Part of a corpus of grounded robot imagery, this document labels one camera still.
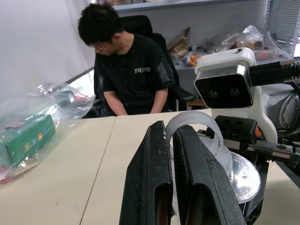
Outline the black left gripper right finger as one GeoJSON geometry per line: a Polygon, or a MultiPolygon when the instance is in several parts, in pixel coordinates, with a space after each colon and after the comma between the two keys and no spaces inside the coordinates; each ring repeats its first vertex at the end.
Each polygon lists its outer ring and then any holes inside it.
{"type": "Polygon", "coordinates": [[[189,125],[173,134],[180,225],[246,225],[223,166],[189,125]]]}

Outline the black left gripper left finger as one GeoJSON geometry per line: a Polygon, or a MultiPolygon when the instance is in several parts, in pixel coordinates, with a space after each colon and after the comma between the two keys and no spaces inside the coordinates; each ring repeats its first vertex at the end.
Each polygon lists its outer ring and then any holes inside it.
{"type": "Polygon", "coordinates": [[[119,225],[170,225],[173,178],[165,125],[157,121],[127,167],[119,225]]]}

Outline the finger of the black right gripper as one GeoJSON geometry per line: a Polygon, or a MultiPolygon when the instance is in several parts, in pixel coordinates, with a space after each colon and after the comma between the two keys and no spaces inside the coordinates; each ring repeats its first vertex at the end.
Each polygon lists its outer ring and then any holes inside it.
{"type": "Polygon", "coordinates": [[[253,225],[261,214],[269,163],[263,159],[257,159],[255,166],[261,177],[261,188],[254,199],[247,203],[241,204],[241,211],[247,225],[253,225]]]}

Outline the pile of clear plastic bags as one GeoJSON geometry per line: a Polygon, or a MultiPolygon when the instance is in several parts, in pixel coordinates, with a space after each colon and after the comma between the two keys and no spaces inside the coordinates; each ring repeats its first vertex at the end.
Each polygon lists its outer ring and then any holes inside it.
{"type": "Polygon", "coordinates": [[[265,61],[291,59],[292,56],[275,37],[269,31],[264,35],[255,26],[249,25],[242,32],[233,31],[216,35],[200,46],[192,47],[179,57],[177,63],[181,66],[194,67],[202,56],[242,47],[251,49],[259,64],[265,61]]]}

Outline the brown cardboard box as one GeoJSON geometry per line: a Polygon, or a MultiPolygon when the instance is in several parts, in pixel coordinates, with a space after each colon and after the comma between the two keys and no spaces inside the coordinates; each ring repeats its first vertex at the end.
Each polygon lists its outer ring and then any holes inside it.
{"type": "Polygon", "coordinates": [[[183,30],[179,35],[173,38],[166,46],[172,59],[179,59],[188,53],[188,34],[190,27],[183,30]]]}

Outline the person in black t-shirt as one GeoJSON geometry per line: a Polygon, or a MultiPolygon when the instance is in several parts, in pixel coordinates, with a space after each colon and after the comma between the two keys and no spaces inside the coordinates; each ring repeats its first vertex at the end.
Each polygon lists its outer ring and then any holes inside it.
{"type": "Polygon", "coordinates": [[[90,4],[78,21],[82,41],[95,51],[94,92],[104,116],[169,112],[175,84],[169,63],[152,39],[124,30],[113,7],[90,4]]]}

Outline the grey metal shelf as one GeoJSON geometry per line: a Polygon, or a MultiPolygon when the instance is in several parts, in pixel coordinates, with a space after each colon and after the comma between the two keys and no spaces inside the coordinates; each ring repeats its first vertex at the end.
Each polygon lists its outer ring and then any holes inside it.
{"type": "Polygon", "coordinates": [[[153,31],[168,42],[189,28],[190,46],[202,47],[213,38],[253,25],[294,56],[300,32],[300,0],[162,0],[114,8],[120,16],[147,16],[153,31]]]}

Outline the clear plastic bag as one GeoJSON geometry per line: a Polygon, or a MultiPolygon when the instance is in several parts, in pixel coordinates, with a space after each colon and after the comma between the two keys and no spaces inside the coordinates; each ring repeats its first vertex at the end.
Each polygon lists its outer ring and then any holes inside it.
{"type": "Polygon", "coordinates": [[[17,167],[0,167],[0,184],[27,174],[48,157],[49,152],[67,136],[71,129],[92,108],[95,96],[66,83],[46,82],[30,92],[21,93],[0,104],[0,120],[23,115],[51,115],[55,135],[44,147],[17,167]]]}

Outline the green cardboard box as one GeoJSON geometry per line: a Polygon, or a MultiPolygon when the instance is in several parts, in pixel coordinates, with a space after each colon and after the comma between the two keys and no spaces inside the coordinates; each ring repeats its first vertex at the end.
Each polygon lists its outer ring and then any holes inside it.
{"type": "Polygon", "coordinates": [[[0,120],[0,167],[17,167],[55,135],[51,115],[23,115],[0,120]]]}

